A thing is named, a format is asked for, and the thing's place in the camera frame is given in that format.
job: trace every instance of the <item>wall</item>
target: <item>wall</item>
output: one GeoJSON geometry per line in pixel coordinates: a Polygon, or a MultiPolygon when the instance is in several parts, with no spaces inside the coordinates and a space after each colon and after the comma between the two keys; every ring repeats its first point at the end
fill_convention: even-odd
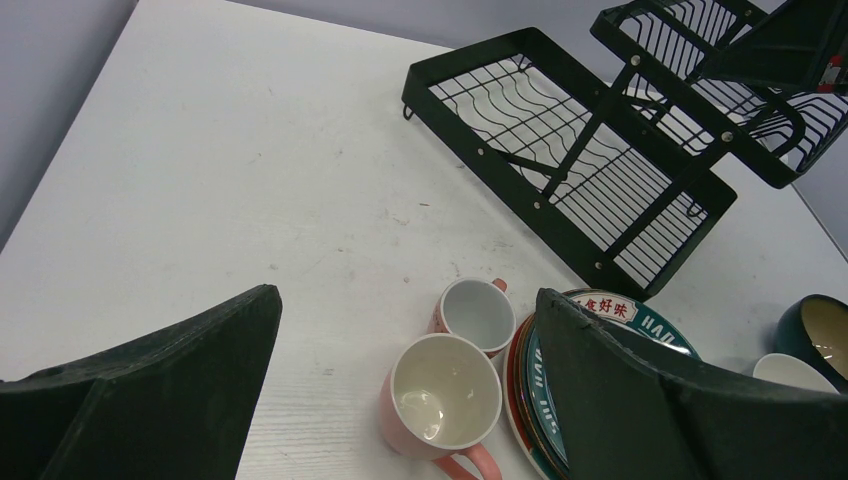
{"type": "Polygon", "coordinates": [[[0,247],[135,4],[135,0],[0,2],[0,247]]]}

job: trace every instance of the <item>cup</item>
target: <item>cup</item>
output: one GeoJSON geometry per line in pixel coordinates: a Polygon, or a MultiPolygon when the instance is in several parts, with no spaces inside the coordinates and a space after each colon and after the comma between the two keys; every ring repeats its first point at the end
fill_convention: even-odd
{"type": "Polygon", "coordinates": [[[448,285],[430,319],[428,333],[450,333],[477,346],[489,358],[501,352],[515,333],[515,313],[506,282],[460,278],[448,285]]]}
{"type": "Polygon", "coordinates": [[[425,335],[401,354],[380,392],[380,429],[396,452],[432,460],[452,479],[473,477],[451,455],[468,457],[483,480],[501,480],[480,442],[501,414],[498,374],[470,341],[425,335]]]}
{"type": "Polygon", "coordinates": [[[790,387],[838,393],[836,388],[815,368],[782,353],[770,353],[761,358],[754,366],[753,376],[790,387]]]}

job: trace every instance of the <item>black metal dish rack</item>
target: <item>black metal dish rack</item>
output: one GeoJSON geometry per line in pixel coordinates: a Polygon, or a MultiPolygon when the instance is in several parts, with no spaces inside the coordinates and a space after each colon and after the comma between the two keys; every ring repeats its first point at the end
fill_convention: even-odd
{"type": "Polygon", "coordinates": [[[698,77],[710,48],[765,15],[755,8],[640,0],[602,12],[592,33],[625,61],[610,86],[539,30],[509,33],[413,64],[404,116],[590,286],[646,300],[735,201],[710,171],[725,154],[782,187],[845,128],[844,99],[698,77]]]}

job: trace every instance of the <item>table surface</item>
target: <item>table surface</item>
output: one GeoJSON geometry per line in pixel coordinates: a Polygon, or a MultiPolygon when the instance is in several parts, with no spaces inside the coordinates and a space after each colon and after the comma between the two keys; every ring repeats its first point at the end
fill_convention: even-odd
{"type": "MultiPolygon", "coordinates": [[[[222,0],[140,2],[0,255],[0,378],[271,283],[283,318],[238,478],[443,478],[393,454],[375,415],[441,290],[503,277],[523,318],[539,287],[584,285],[402,119],[408,66],[444,51],[222,0]]],[[[648,304],[741,370],[791,303],[844,296],[848,265],[792,189],[732,158],[717,173],[739,200],[648,304]]],[[[535,475],[505,418],[485,445],[505,478],[535,475]]]]}

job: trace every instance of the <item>stacked plates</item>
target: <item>stacked plates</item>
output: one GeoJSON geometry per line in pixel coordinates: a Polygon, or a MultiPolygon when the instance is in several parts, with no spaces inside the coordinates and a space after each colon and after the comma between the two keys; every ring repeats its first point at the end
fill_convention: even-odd
{"type": "MultiPolygon", "coordinates": [[[[574,290],[569,298],[599,317],[699,358],[689,342],[668,321],[641,303],[602,290],[574,290]]],[[[501,379],[512,431],[536,471],[546,480],[568,479],[568,457],[560,434],[534,315],[518,328],[504,351],[501,379]]]]}

